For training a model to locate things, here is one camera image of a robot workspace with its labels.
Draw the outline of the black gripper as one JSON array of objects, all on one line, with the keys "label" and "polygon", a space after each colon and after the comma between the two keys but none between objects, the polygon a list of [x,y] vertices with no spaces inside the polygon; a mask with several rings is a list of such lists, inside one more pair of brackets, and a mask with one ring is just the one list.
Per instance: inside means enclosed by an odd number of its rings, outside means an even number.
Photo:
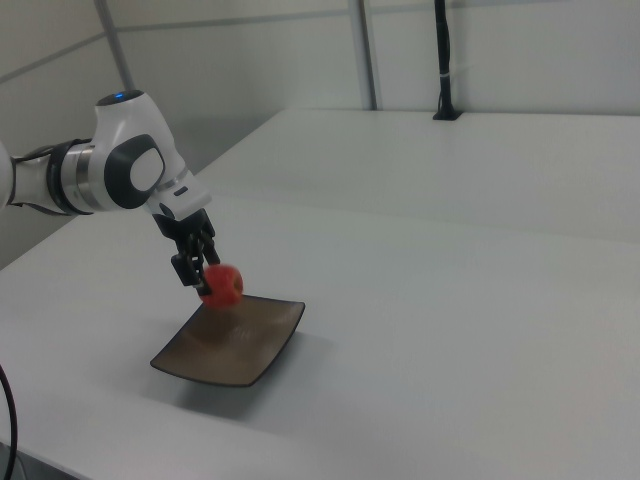
[{"label": "black gripper", "polygon": [[160,214],[152,215],[161,234],[177,245],[171,264],[184,286],[193,287],[199,296],[212,293],[205,270],[209,265],[221,263],[215,248],[215,230],[204,209],[199,209],[182,220]]}]

